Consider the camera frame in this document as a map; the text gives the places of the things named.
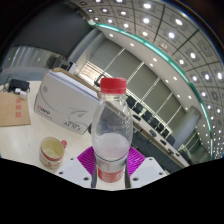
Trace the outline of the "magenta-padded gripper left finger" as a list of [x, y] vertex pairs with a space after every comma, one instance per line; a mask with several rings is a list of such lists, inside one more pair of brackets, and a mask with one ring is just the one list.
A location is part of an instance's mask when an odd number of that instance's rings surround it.
[[56, 172], [56, 175], [84, 188], [95, 188], [97, 171], [94, 149], [87, 148], [78, 157], [72, 157]]

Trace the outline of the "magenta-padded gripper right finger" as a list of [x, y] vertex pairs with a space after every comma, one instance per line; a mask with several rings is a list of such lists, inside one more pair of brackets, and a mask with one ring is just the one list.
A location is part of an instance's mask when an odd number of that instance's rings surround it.
[[166, 176], [153, 157], [145, 157], [131, 147], [126, 160], [125, 188], [140, 188]]

